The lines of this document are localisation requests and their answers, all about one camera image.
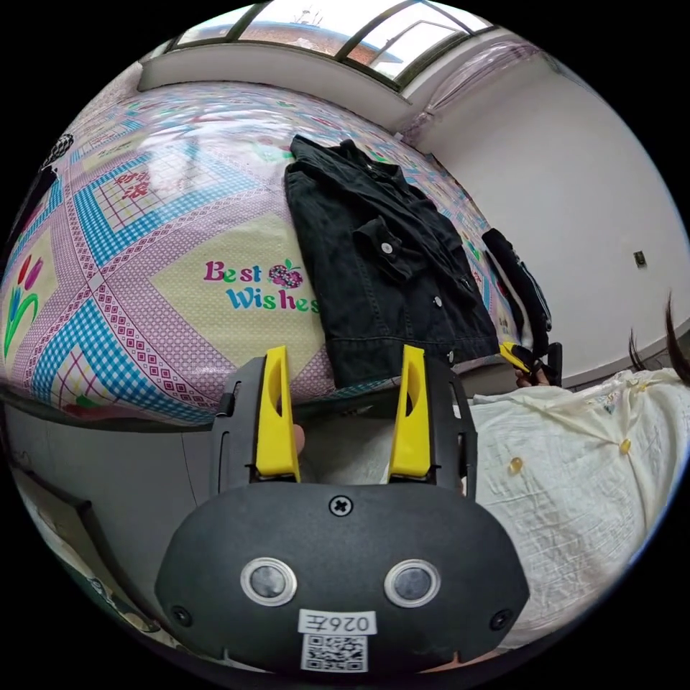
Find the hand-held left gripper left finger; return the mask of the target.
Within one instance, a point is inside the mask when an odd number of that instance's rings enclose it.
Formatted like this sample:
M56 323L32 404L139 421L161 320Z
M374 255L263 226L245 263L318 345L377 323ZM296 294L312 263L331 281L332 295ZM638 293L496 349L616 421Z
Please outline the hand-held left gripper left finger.
M301 481L285 346L269 349L264 360L255 467L262 480Z

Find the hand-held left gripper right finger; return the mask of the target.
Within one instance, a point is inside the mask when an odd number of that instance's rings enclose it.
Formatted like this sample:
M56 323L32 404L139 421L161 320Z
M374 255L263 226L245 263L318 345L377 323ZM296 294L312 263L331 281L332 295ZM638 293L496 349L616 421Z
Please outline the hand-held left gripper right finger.
M423 481L430 469L431 423L425 352L404 345L387 481Z

